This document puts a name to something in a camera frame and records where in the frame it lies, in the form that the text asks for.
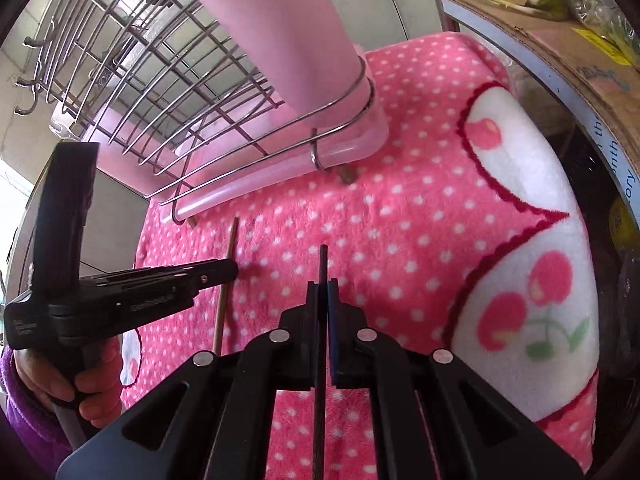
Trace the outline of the purple left sleeve forearm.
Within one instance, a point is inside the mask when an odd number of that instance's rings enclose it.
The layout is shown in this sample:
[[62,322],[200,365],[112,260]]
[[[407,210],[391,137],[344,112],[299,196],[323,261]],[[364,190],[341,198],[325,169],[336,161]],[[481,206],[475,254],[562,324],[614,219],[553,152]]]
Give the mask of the purple left sleeve forearm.
[[1,383],[6,390],[6,419],[38,467],[53,479],[58,466],[72,452],[58,419],[47,404],[47,393],[73,393],[64,377],[43,356],[5,348]]

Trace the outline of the left hand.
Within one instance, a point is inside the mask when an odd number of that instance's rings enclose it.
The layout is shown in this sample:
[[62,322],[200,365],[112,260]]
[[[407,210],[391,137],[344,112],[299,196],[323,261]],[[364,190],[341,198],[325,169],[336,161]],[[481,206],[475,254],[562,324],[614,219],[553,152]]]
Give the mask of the left hand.
[[35,350],[14,351],[13,361],[17,376],[46,408],[53,408],[53,400],[72,402],[81,393],[85,397],[79,413],[93,427],[104,428],[122,414],[122,355],[117,337],[101,344],[99,363],[80,372],[73,382]]

